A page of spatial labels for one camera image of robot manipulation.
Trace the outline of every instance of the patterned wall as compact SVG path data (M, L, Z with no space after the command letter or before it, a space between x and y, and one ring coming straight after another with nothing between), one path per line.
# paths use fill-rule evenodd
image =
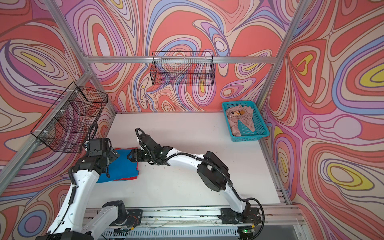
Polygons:
M82 70L42 1L0 1L0 166ZM112 114L103 111L99 136ZM70 185L68 167L79 154L40 145L0 197L0 239L35 239L57 215Z
M315 0L263 111L314 239L384 239L384 1Z
M276 56L296 1L84 0L62 3L86 55L151 56L204 51ZM256 101L270 69L218 64L213 87L152 86L148 64L93 64L117 111L218 111L221 102Z

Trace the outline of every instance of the laundry basket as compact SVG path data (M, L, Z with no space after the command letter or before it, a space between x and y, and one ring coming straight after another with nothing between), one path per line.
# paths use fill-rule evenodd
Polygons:
M229 126L228 117L225 111L231 107L236 107L238 105L241 106L247 106L253 108L253 123L255 125L255 131L252 132L249 128L247 128L241 121L238 121L238 127L241 133L241 137L235 137L232 134L231 127ZM261 139L262 137L268 137L269 136L269 130L265 125L265 122L260 115L259 110L256 107L256 104L252 101L232 101L232 102L223 102L223 111L225 120L227 121L227 126L229 130L229 135L231 136L231 140L233 142L239 142L239 141L256 141Z

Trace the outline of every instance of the pink clothing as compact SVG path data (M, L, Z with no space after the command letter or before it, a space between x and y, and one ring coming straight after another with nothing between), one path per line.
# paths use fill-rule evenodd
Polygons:
M241 115L233 114L233 112L244 110L245 113ZM231 127L232 134L235 137L240 137L241 133L238 127L238 120L240 120L247 128L249 128L252 132L255 131L255 125L253 124L253 109L251 107L242 107L241 105L229 108L225 111L228 117L228 123Z

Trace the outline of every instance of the wall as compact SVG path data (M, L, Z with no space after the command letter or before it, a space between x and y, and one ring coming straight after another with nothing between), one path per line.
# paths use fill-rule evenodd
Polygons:
M315 0L263 111L314 239L384 239L384 2Z
M212 50L216 56L276 56L296 1L155 0L63 2L90 56L151 56ZM218 111L256 101L270 64L219 64L213 87L152 86L149 64L93 64L117 111Z
M2 169L83 71L41 1L1 1L0 23ZM111 116L103 111L99 136L106 136ZM37 148L0 197L0 239L35 239L47 231L69 189L68 167L79 156Z

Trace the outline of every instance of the white tabletop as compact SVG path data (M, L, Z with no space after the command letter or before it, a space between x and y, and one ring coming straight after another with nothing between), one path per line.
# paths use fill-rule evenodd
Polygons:
M162 146L193 154L214 152L228 166L233 186L243 198L280 203L258 141L232 142L223 113L117 114L108 133L113 147L138 147L136 127ZM194 171L148 163L139 163L138 168L135 180L96 184L87 207L114 200L123 200L126 207L228 205Z

